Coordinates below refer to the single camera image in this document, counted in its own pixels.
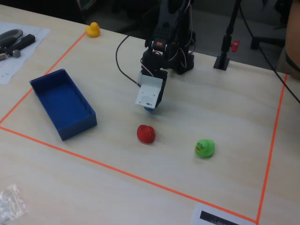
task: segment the green rubber duck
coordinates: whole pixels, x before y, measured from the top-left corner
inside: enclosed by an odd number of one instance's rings
[[[195,152],[200,157],[210,157],[214,154],[215,143],[210,139],[202,139],[195,145]]]

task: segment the blue plastic tray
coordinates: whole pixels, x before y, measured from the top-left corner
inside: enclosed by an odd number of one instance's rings
[[[64,69],[30,84],[63,141],[97,125],[95,111]]]

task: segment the red toy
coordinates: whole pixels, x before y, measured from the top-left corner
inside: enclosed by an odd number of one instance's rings
[[[140,125],[137,129],[137,138],[146,144],[154,142],[155,139],[155,130],[153,127]]]

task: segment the red object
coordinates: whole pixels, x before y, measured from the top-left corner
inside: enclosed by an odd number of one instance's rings
[[[232,48],[232,52],[236,52],[236,50],[238,50],[238,46],[239,46],[240,40],[235,40],[233,44],[231,44],[231,48]]]
[[[154,142],[155,139],[155,130],[153,127],[140,125],[137,129],[137,138],[146,144]]]

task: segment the orange tape border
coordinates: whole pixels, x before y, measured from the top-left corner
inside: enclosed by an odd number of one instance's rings
[[[285,79],[284,79],[285,83],[286,83],[286,81],[287,81],[287,74],[285,75]],[[268,183],[268,177],[269,177],[271,160],[272,160],[273,149],[274,149],[274,143],[275,143],[275,138],[276,138],[277,126],[278,126],[278,121],[279,121],[280,110],[281,110],[281,105],[282,105],[282,100],[283,100],[284,93],[285,93],[285,86],[282,85],[280,99],[279,99],[277,113],[276,113],[276,118],[275,118],[273,134],[272,134],[272,141],[271,141],[271,145],[270,145],[267,168],[266,168],[266,173],[265,173],[264,181],[263,181],[262,194],[261,194],[261,199],[259,201],[258,212],[257,212],[257,216],[256,216],[256,224],[257,225],[259,224],[259,220],[261,218],[261,213],[262,213],[262,209],[263,209],[263,201],[264,201],[264,196],[266,194],[266,189],[267,189],[267,183]]]
[[[49,74],[51,72],[51,70],[70,52],[70,50],[86,35],[86,33],[83,33],[72,45],[71,47],[57,60],[57,62],[45,73],[45,75]],[[284,82],[287,81],[287,74],[285,75],[285,79],[284,79]],[[2,118],[2,120],[0,120],[0,124],[5,120],[7,119],[7,117],[18,107],[18,105],[32,92],[32,88],[17,102],[17,104]],[[266,192],[266,187],[267,187],[267,183],[268,183],[268,177],[269,177],[269,172],[270,172],[270,164],[271,164],[271,160],[272,160],[272,154],[273,154],[273,148],[274,148],[274,143],[275,143],[275,139],[276,139],[276,132],[277,132],[277,126],[278,126],[278,120],[279,120],[279,116],[280,116],[280,110],[281,110],[281,105],[282,105],[282,100],[283,100],[283,95],[284,95],[284,91],[285,91],[285,86],[283,85],[282,86],[282,89],[281,89],[281,95],[280,95],[280,100],[279,100],[279,103],[278,103],[278,108],[277,108],[277,114],[276,114],[276,119],[275,119],[275,124],[274,124],[274,129],[273,129],[273,134],[272,134],[272,141],[271,141],[271,145],[270,145],[270,151],[269,151],[269,157],[268,157],[268,162],[267,162],[267,167],[266,167],[266,173],[265,173],[265,177],[264,177],[264,182],[263,182],[263,187],[262,187],[262,193],[261,193],[261,198],[260,198],[260,203],[259,203],[259,207],[258,207],[258,213],[257,213],[257,217],[256,217],[256,220],[254,219],[251,219],[251,218],[248,218],[244,215],[241,215],[239,213],[236,213],[236,212],[233,212],[231,210],[227,210],[225,208],[222,208],[220,206],[217,206],[217,205],[214,205],[212,203],[209,203],[209,202],[206,202],[206,201],[203,201],[201,199],[198,199],[198,198],[195,198],[193,196],[190,196],[190,195],[187,195],[185,193],[182,193],[182,192],[179,192],[179,191],[176,191],[174,189],[171,189],[171,188],[168,188],[168,187],[165,187],[165,186],[162,186],[160,184],[157,184],[155,182],[152,182],[150,180],[147,180],[147,179],[144,179],[142,177],[138,177],[134,174],[131,174],[131,173],[128,173],[126,171],[123,171],[123,170],[120,170],[118,168],[115,168],[113,166],[110,166],[110,165],[107,165],[107,164],[104,164],[104,163],[101,163],[101,162],[98,162],[94,159],[91,159],[91,158],[88,158],[88,157],[85,157],[85,156],[82,156],[82,155],[79,155],[79,154],[76,154],[76,153],[73,153],[71,151],[68,151],[68,150],[65,150],[65,149],[62,149],[62,148],[59,148],[57,146],[54,146],[54,145],[51,145],[51,144],[48,144],[48,143],[45,143],[43,141],[40,141],[38,139],[35,139],[35,138],[32,138],[32,137],[29,137],[27,135],[24,135],[24,134],[21,134],[21,133],[18,133],[16,131],[13,131],[13,130],[10,130],[10,129],[7,129],[5,127],[2,127],[0,126],[0,129],[4,130],[4,131],[7,131],[7,132],[10,132],[12,134],[15,134],[15,135],[18,135],[18,136],[21,136],[21,137],[24,137],[24,138],[27,138],[29,140],[32,140],[34,142],[37,142],[37,143],[40,143],[40,144],[43,144],[45,146],[48,146],[50,148],[53,148],[53,149],[56,149],[56,150],[59,150],[59,151],[62,151],[64,153],[67,153],[69,155],[72,155],[72,156],[75,156],[75,157],[78,157],[78,158],[81,158],[81,159],[84,159],[84,160],[87,160],[89,162],[92,162],[92,163],[95,163],[97,165],[100,165],[100,166],[103,166],[103,167],[106,167],[108,169],[111,169],[111,170],[114,170],[118,173],[122,173],[126,176],[129,176],[129,177],[132,177],[132,178],[135,178],[137,180],[140,180],[142,182],[145,182],[145,183],[148,183],[148,184],[151,184],[151,185],[154,185],[158,188],[161,188],[161,189],[164,189],[166,191],[169,191],[169,192],[172,192],[174,194],[177,194],[177,195],[180,195],[180,196],[183,196],[185,198],[188,198],[188,199],[191,199],[191,200],[194,200],[196,202],[199,202],[199,203],[203,203],[203,204],[206,204],[208,206],[211,206],[213,208],[216,208],[216,209],[219,209],[219,210],[222,210],[224,212],[227,212],[227,213],[230,213],[232,215],[235,215],[237,217],[240,217],[242,219],[245,219],[245,220],[248,220],[250,222],[253,222],[255,224],[259,224],[259,220],[260,220],[260,216],[261,216],[261,212],[262,212],[262,207],[263,207],[263,201],[264,201],[264,196],[265,196],[265,192]]]
[[[214,205],[214,204],[212,204],[212,203],[203,201],[203,200],[201,200],[201,199],[195,198],[195,197],[190,196],[190,195],[187,195],[187,194],[185,194],[185,193],[182,193],[182,192],[176,191],[176,190],[174,190],[174,189],[165,187],[165,186],[163,186],[163,185],[157,184],[157,183],[155,183],[155,182],[152,182],[152,181],[150,181],[150,180],[147,180],[147,179],[144,179],[144,178],[142,178],[142,177],[136,176],[136,175],[134,175],[134,174],[132,174],[132,173],[129,173],[129,172],[126,172],[126,171],[124,171],[124,170],[120,170],[120,169],[115,168],[115,167],[113,167],[113,166],[110,166],[110,165],[107,165],[107,164],[98,162],[98,161],[96,161],[96,160],[94,160],[94,159],[91,159],[91,158],[88,158],[88,157],[79,155],[79,154],[77,154],[77,153],[74,153],[74,152],[71,152],[71,151],[68,151],[68,150],[59,148],[59,147],[54,146],[54,145],[52,145],[52,144],[45,143],[45,142],[43,142],[43,141],[40,141],[40,140],[38,140],[38,139],[35,139],[35,138],[33,138],[33,137],[29,137],[29,136],[27,136],[27,135],[18,133],[18,132],[16,132],[16,131],[13,131],[13,130],[10,130],[10,129],[7,129],[7,128],[5,128],[5,127],[1,127],[1,126],[0,126],[0,129],[5,130],[5,131],[10,132],[10,133],[15,134],[15,135],[18,135],[18,136],[21,136],[21,137],[30,139],[30,140],[32,140],[32,141],[34,141],[34,142],[43,144],[43,145],[48,146],[48,147],[50,147],[50,148],[56,149],[56,150],[58,150],[58,151],[62,151],[62,152],[67,153],[67,154],[69,154],[69,155],[72,155],[72,156],[75,156],[75,157],[84,159],[84,160],[86,160],[86,161],[95,163],[95,164],[97,164],[97,165],[106,167],[106,168],[111,169],[111,170],[114,170],[114,171],[116,171],[116,172],[118,172],[118,173],[122,173],[122,174],[124,174],[124,175],[126,175],[126,176],[129,176],[129,177],[135,178],[135,179],[137,179],[137,180],[140,180],[140,181],[142,181],[142,182],[145,182],[145,183],[154,185],[154,186],[156,186],[156,187],[158,187],[158,188],[161,188],[161,189],[163,189],[163,190],[172,192],[172,193],[177,194],[177,195],[181,195],[181,196],[183,196],[183,197],[185,197],[185,198],[189,198],[189,199],[194,200],[194,201],[196,201],[196,202],[206,204],[206,205],[211,206],[211,207],[213,207],[213,208],[222,210],[222,211],[224,211],[224,212],[230,213],[230,214],[232,214],[232,215],[235,215],[235,216],[237,216],[237,217],[240,217],[240,218],[243,218],[243,219],[245,219],[245,220],[248,220],[248,221],[250,221],[250,222],[255,223],[255,220],[254,220],[254,219],[248,218],[248,217],[246,217],[246,216],[244,216],[244,215],[241,215],[241,214],[239,214],[239,213],[236,213],[236,212],[227,210],[227,209],[225,209],[225,208],[222,208],[222,207],[220,207],[220,206]]]

